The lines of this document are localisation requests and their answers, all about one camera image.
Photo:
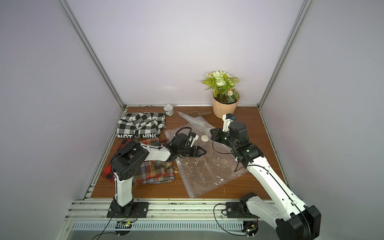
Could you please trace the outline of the clear plastic vacuum bag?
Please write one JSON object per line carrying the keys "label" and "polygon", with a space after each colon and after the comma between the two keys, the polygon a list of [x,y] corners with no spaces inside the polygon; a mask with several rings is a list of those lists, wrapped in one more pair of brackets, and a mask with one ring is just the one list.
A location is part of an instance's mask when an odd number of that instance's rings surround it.
{"label": "clear plastic vacuum bag", "polygon": [[203,117],[193,118],[178,112],[179,116],[188,123],[192,132],[199,138],[194,146],[199,146],[207,153],[199,158],[178,157],[176,163],[190,198],[198,198],[202,195],[221,187],[247,173],[245,169],[237,168],[237,161],[230,155],[230,148],[214,143],[211,140],[210,130],[214,128]]}

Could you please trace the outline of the multicolour tartan shirt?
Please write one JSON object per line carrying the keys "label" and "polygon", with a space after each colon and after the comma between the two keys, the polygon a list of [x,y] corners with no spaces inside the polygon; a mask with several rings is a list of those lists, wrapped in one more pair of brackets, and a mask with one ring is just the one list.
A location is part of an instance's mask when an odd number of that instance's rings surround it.
{"label": "multicolour tartan shirt", "polygon": [[148,161],[135,174],[133,186],[169,183],[175,180],[172,162]]}

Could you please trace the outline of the black white checked shirt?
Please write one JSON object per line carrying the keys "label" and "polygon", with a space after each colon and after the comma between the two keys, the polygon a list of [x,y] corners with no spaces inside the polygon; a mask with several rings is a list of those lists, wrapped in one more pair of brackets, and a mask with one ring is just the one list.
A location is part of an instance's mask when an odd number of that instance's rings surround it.
{"label": "black white checked shirt", "polygon": [[117,138],[157,138],[166,128],[164,113],[127,113],[117,124]]}

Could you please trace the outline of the red black checked shirt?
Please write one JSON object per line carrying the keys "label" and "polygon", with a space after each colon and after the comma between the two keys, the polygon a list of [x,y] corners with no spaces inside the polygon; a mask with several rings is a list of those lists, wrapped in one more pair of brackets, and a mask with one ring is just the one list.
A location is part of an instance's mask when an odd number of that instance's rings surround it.
{"label": "red black checked shirt", "polygon": [[[129,143],[130,139],[123,139],[123,141],[120,143],[117,152],[123,148],[127,143]],[[101,173],[101,177],[106,178],[108,181],[113,182],[115,180],[114,173],[111,168],[111,163],[107,165],[107,167],[104,169],[104,171]]]}

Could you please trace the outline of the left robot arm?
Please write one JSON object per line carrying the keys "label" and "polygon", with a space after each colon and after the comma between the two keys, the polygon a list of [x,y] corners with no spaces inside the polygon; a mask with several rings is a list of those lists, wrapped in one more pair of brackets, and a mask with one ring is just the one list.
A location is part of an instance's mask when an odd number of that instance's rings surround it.
{"label": "left robot arm", "polygon": [[195,145],[195,138],[178,134],[165,146],[148,146],[136,139],[127,143],[111,158],[111,170],[115,176],[114,200],[119,207],[126,207],[133,201],[133,178],[144,162],[171,162],[178,157],[199,158],[207,151]]}

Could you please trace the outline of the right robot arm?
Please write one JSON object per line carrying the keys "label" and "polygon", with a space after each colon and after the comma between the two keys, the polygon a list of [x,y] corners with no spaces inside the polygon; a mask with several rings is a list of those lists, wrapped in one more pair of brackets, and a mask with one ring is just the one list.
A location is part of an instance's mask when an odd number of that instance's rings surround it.
{"label": "right robot arm", "polygon": [[321,213],[308,206],[273,170],[263,152],[248,137],[244,123],[225,120],[222,128],[211,129],[214,142],[231,148],[231,153],[244,169],[262,185],[274,202],[266,203],[258,196],[244,201],[246,211],[260,217],[275,228],[281,240],[314,240],[320,235]]}

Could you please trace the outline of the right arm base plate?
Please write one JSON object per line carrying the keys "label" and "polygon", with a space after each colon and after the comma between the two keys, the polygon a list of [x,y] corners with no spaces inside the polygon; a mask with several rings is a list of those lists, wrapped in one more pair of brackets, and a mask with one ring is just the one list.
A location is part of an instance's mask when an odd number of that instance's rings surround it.
{"label": "right arm base plate", "polygon": [[228,218],[256,219],[257,216],[250,213],[243,202],[226,202],[226,214]]}

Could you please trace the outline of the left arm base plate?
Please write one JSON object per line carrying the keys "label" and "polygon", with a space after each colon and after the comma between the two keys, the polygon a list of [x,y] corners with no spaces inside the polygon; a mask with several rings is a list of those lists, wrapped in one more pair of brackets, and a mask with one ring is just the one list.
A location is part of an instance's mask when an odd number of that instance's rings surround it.
{"label": "left arm base plate", "polygon": [[107,213],[108,218],[146,218],[148,213],[148,202],[131,201],[124,207],[113,201]]}

